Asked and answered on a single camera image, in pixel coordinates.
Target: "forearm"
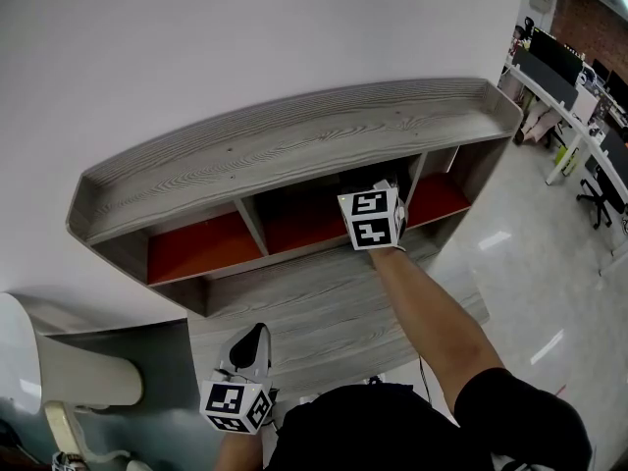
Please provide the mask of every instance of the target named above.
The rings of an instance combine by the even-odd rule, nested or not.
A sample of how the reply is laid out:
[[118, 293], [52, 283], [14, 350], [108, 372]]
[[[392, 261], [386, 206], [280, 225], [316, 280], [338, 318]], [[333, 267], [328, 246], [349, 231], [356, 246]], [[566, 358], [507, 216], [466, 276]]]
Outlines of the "forearm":
[[503, 366], [482, 328], [402, 251], [371, 256], [406, 336], [434, 371], [449, 409], [478, 373]]
[[220, 446], [215, 471], [260, 471], [263, 459], [261, 432], [255, 436], [227, 434]]

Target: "red shelf back panel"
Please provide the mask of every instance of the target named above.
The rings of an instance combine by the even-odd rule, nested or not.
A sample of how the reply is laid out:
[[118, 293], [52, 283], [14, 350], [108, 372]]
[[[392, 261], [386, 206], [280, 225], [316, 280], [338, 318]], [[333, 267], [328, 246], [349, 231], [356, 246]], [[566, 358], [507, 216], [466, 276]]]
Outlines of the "red shelf back panel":
[[450, 175], [431, 175], [416, 184], [408, 211], [408, 227], [434, 222], [470, 207], [471, 203]]
[[229, 213], [152, 237], [148, 283], [165, 283], [261, 257], [239, 213]]
[[261, 217], [270, 254], [346, 236], [335, 190], [323, 189], [274, 202]]

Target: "black cable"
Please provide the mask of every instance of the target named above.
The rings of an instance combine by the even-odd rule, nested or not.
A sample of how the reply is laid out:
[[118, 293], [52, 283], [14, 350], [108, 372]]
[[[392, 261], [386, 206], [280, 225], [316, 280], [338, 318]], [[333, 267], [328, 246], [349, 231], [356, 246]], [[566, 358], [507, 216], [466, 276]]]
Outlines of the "black cable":
[[423, 358], [419, 356], [419, 370], [421, 370], [421, 378], [423, 379], [423, 385], [425, 386], [425, 392], [428, 394], [428, 401], [432, 406], [432, 397], [430, 396], [430, 389], [428, 388], [428, 381], [425, 380], [425, 372], [423, 371]]

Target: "white tiled floor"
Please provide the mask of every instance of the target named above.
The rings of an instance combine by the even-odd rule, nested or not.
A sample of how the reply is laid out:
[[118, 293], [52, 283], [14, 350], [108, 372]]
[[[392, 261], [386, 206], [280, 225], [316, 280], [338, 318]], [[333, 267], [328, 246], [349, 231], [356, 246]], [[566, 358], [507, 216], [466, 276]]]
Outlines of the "white tiled floor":
[[[560, 396], [597, 447], [595, 469], [606, 470], [628, 447], [628, 264], [604, 279], [598, 268], [625, 237], [618, 215], [611, 229], [591, 227], [591, 206], [575, 198], [584, 166], [547, 186], [552, 167], [542, 146], [509, 146], [445, 249], [465, 255], [491, 313], [484, 330], [506, 366], [551, 393], [564, 386]], [[426, 373], [435, 406], [446, 410]], [[386, 380], [424, 392], [418, 362]]]

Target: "black t-shirt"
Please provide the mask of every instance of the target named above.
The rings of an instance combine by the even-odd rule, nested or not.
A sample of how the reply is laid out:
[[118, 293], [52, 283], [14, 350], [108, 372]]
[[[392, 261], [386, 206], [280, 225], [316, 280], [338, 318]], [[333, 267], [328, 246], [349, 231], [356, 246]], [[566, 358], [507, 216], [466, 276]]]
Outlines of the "black t-shirt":
[[469, 381], [454, 417], [460, 427], [409, 386], [336, 389], [287, 414], [267, 469], [588, 468], [591, 445], [578, 413], [504, 369]]

